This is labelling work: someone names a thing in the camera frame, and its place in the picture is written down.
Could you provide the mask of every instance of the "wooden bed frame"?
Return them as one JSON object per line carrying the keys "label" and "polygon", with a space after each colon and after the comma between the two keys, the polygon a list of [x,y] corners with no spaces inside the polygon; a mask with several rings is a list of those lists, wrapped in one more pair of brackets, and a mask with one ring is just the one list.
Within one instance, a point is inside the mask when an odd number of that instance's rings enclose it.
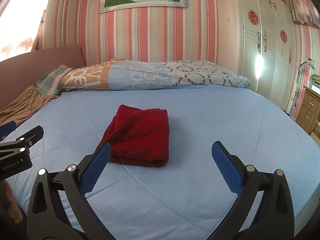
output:
{"label": "wooden bed frame", "polygon": [[0,110],[59,65],[85,67],[80,46],[42,49],[0,62]]}

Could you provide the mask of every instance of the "red towel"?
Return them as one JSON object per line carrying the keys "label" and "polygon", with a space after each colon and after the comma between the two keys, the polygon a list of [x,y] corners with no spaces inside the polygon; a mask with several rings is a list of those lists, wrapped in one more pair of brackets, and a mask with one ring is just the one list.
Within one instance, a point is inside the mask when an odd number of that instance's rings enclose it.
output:
{"label": "red towel", "polygon": [[167,110],[121,105],[99,145],[104,141],[111,145],[111,162],[161,167],[169,160]]}

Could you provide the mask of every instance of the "light blue bedsheet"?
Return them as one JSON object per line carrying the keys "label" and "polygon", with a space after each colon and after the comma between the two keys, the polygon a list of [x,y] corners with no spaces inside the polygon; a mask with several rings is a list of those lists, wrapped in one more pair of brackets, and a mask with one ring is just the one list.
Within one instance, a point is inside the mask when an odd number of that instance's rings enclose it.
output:
{"label": "light blue bedsheet", "polygon": [[[248,89],[188,86],[180,89],[66,92],[13,132],[36,125],[44,138],[30,149],[33,167],[8,179],[27,212],[37,171],[62,171],[94,152],[121,104],[168,111],[170,158],[162,168],[108,163],[86,197],[118,240],[206,239],[228,212],[231,193],[211,156],[220,140],[245,165],[284,170],[295,215],[320,182],[320,150],[283,111]],[[65,195],[62,201],[79,225]]]}

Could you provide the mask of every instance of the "window curtain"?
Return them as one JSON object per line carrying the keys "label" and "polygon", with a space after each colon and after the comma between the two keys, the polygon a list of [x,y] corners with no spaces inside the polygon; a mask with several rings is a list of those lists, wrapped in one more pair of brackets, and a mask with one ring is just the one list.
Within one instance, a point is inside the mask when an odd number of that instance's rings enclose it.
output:
{"label": "window curtain", "polygon": [[0,16],[0,61],[30,52],[48,0],[10,0]]}
{"label": "window curtain", "polygon": [[289,0],[295,22],[316,25],[320,28],[320,14],[311,0]]}

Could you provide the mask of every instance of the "metal bolt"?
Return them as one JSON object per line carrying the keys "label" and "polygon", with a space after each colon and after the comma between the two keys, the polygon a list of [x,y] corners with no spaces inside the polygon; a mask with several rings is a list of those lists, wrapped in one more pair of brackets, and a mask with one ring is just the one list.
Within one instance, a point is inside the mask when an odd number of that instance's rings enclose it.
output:
{"label": "metal bolt", "polygon": [[277,174],[279,175],[279,176],[283,176],[283,171],[282,170],[277,170]]}
{"label": "metal bolt", "polygon": [[68,171],[74,171],[77,168],[74,164],[68,166]]}
{"label": "metal bolt", "polygon": [[38,174],[39,174],[39,175],[43,175],[43,174],[45,174],[45,169],[41,169],[41,170],[39,170],[39,171],[38,171]]}
{"label": "metal bolt", "polygon": [[253,167],[252,165],[248,165],[247,166],[247,171],[254,172],[255,171],[255,167]]}

